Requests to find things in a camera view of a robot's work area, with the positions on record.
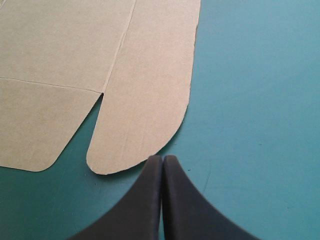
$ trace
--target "flat cardboard box template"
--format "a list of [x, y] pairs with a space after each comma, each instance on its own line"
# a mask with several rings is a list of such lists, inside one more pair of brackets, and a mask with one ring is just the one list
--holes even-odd
[[50, 167], [104, 94], [98, 174], [159, 151], [189, 102], [200, 0], [0, 0], [0, 166]]

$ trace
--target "black curved edge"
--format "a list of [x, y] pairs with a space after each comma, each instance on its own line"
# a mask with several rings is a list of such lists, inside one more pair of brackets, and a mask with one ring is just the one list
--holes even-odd
[[215, 209], [171, 155], [163, 162], [162, 215], [166, 240], [258, 240]]
[[70, 240], [158, 240], [162, 159], [151, 156], [130, 190], [95, 223]]

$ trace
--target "teal surface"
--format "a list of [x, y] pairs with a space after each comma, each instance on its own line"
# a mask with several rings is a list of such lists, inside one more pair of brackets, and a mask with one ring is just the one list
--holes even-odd
[[[59, 240], [130, 188], [143, 163], [86, 165], [101, 100], [43, 172], [0, 168], [4, 240]], [[160, 151], [223, 214], [265, 240], [320, 239], [320, 1], [203, 0], [190, 104]], [[160, 230], [160, 239], [164, 239]]]

